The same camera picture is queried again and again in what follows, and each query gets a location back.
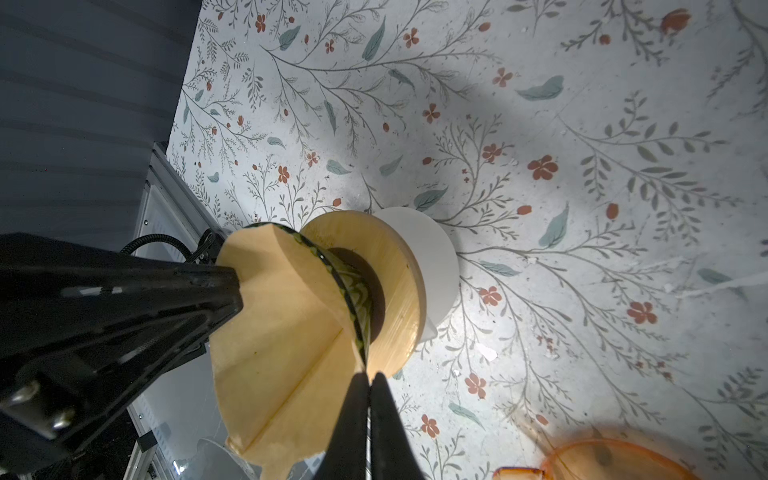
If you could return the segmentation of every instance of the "black cable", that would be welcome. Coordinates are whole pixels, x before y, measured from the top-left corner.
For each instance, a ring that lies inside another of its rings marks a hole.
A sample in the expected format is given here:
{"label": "black cable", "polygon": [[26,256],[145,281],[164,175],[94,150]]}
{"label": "black cable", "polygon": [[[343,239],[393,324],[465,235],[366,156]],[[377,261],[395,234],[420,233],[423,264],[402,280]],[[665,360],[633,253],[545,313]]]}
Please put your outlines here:
{"label": "black cable", "polygon": [[197,248],[197,250],[194,251],[194,253],[191,253],[190,256],[187,257],[187,261],[185,263],[193,263],[195,260],[201,257],[206,252],[206,250],[208,250],[210,246],[214,244],[215,239],[216,236],[214,233],[211,232],[210,229],[206,230],[206,232],[200,238],[200,246]]}
{"label": "black cable", "polygon": [[147,243],[153,243],[153,242],[167,243],[168,245],[171,245],[172,247],[176,248],[176,250],[179,250],[181,254],[184,255],[184,259],[188,263],[194,261],[194,258],[192,257],[192,253],[190,252],[190,249],[188,249],[187,246],[181,242],[181,240],[174,238],[171,235],[165,235],[163,233],[150,233],[149,235],[138,237],[136,240],[133,240],[128,245],[123,247],[123,250],[120,250],[120,253],[123,253],[125,255],[131,255],[140,247],[143,247]]}

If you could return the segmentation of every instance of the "wooden spool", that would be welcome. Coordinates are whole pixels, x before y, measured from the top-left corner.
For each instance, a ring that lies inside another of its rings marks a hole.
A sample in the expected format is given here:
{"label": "wooden spool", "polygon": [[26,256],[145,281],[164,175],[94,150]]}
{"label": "wooden spool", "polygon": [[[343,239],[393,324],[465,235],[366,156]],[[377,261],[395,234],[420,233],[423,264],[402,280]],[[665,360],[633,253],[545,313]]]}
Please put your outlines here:
{"label": "wooden spool", "polygon": [[[359,212],[322,215],[302,234],[356,253],[375,272],[385,309],[368,372],[397,373],[425,321],[421,273],[407,245]],[[210,336],[214,388],[227,445],[261,465],[265,479],[285,478],[295,462],[325,450],[349,380],[364,368],[345,290],[297,237],[271,224],[239,230],[217,261],[236,270],[243,310]]]}
{"label": "wooden spool", "polygon": [[371,342],[369,378],[395,375],[411,358],[426,320],[426,293],[421,270],[406,242],[382,220],[363,212],[335,211],[311,220],[301,233],[317,245],[351,250],[378,277],[384,293],[384,320]]}

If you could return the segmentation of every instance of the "orange plastic lid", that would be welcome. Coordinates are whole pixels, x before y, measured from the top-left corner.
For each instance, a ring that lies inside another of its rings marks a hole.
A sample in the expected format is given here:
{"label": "orange plastic lid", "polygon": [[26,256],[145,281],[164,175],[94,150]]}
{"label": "orange plastic lid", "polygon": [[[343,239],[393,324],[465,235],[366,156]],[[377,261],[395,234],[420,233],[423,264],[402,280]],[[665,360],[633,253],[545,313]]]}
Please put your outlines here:
{"label": "orange plastic lid", "polygon": [[619,440],[590,439],[555,449],[540,468],[502,467],[493,480],[698,480],[682,466]]}

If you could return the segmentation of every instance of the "white plastic cup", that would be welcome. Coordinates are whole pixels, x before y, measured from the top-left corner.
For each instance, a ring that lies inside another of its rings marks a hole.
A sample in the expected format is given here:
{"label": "white plastic cup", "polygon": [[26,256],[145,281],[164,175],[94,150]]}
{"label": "white plastic cup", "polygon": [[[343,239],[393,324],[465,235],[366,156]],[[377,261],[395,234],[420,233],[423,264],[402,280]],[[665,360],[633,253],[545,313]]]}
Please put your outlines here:
{"label": "white plastic cup", "polygon": [[432,218],[406,207],[390,207],[373,214],[384,220],[408,244],[424,279],[427,318],[419,342],[437,337],[458,295],[458,259],[451,239]]}

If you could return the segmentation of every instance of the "floral pattern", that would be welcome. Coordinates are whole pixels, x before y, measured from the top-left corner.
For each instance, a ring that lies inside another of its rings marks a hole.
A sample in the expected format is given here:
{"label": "floral pattern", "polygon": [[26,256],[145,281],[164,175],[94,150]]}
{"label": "floral pattern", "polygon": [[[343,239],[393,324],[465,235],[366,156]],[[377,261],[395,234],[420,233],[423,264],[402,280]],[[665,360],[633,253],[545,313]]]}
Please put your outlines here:
{"label": "floral pattern", "polygon": [[389,381],[429,480],[580,436],[766,480],[760,6],[204,0],[167,156],[225,230],[445,229],[458,298]]}

